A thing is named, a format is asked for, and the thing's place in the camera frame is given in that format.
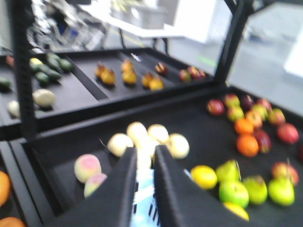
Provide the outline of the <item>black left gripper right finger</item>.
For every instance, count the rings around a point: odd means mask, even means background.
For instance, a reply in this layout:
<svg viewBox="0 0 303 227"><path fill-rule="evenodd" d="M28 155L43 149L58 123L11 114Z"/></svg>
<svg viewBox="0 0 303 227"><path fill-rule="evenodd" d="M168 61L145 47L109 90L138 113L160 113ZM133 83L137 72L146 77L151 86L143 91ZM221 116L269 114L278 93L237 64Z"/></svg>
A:
<svg viewBox="0 0 303 227"><path fill-rule="evenodd" d="M237 218L197 186L167 147L155 151L154 185L163 227L235 227Z"/></svg>

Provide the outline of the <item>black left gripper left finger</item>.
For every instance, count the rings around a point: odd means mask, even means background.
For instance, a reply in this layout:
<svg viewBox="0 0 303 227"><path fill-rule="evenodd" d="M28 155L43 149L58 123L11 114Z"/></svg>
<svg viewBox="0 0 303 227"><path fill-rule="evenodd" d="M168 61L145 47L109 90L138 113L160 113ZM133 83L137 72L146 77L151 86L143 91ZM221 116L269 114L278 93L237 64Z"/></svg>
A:
<svg viewBox="0 0 303 227"><path fill-rule="evenodd" d="M88 198L55 219L57 227L128 227L137 168L135 148L127 148L107 179Z"/></svg>

